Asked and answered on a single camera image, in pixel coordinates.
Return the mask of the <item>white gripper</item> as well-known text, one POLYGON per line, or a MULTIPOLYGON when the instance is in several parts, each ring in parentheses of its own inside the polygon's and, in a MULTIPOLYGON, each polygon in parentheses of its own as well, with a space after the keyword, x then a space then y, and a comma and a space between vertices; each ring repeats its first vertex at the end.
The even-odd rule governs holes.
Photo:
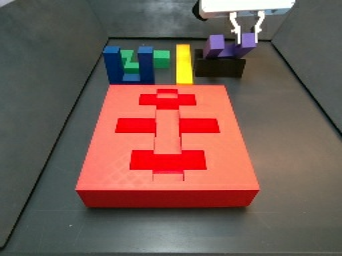
POLYGON ((242 29, 237 17, 252 16, 257 13, 254 33, 262 32, 262 23, 266 15, 282 15, 294 6, 296 0, 197 0, 193 14, 199 20, 228 17, 233 25, 232 33, 236 43, 241 45, 242 29))

